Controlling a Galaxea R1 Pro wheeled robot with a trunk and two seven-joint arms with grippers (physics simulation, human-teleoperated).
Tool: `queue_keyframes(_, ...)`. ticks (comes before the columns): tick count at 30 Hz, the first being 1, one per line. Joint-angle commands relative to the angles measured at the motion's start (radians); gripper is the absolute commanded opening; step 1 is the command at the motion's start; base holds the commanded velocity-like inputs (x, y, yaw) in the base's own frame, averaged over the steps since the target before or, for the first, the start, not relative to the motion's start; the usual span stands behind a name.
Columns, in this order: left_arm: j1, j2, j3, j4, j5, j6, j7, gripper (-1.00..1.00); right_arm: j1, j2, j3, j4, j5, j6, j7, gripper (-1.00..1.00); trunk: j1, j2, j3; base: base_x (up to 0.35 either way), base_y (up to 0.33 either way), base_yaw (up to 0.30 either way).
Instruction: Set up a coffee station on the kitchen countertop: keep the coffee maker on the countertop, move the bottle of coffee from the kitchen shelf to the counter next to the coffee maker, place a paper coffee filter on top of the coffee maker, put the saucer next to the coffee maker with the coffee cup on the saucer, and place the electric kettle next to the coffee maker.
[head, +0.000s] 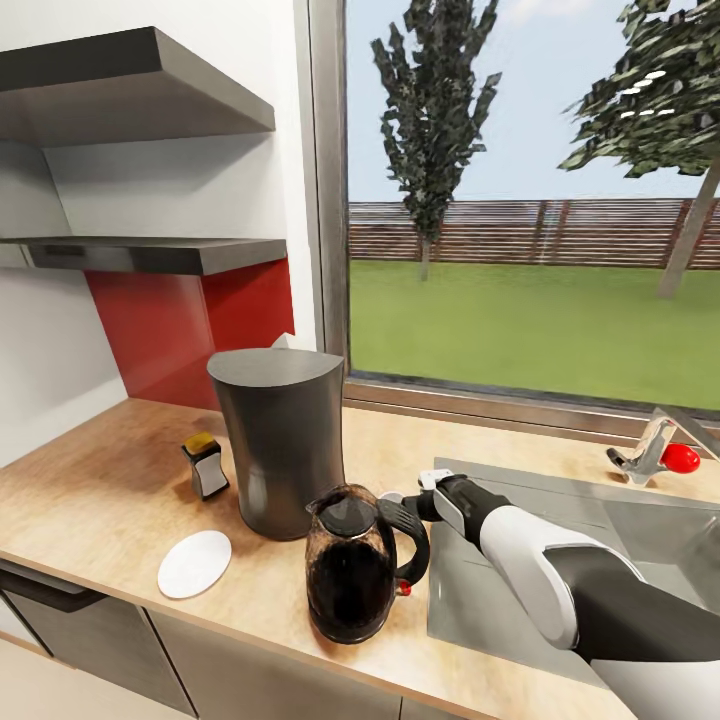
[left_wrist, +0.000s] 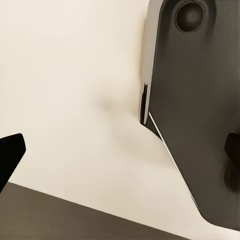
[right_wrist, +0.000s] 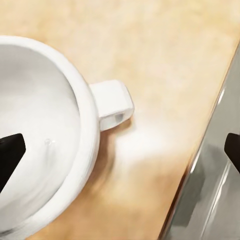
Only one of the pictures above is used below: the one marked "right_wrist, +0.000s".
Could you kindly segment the coffee cup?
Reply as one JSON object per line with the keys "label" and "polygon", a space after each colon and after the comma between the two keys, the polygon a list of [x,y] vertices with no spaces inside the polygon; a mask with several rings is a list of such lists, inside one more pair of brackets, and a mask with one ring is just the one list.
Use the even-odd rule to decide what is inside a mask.
{"label": "coffee cup", "polygon": [[101,132],[135,112],[120,80],[88,84],[51,46],[0,35],[0,139],[21,133],[26,151],[0,193],[0,240],[39,232],[79,196]]}

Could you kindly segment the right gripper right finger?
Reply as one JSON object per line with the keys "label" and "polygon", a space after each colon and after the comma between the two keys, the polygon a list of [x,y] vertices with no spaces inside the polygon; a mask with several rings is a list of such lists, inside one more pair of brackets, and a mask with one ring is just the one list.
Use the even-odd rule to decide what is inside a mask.
{"label": "right gripper right finger", "polygon": [[224,151],[240,174],[240,135],[228,133]]}

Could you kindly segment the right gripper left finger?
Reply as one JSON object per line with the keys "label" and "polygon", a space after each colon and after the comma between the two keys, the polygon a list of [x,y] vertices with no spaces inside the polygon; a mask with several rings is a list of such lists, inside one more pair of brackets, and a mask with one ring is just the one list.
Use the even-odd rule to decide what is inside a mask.
{"label": "right gripper left finger", "polygon": [[26,143],[21,133],[0,138],[0,193],[26,153]]}

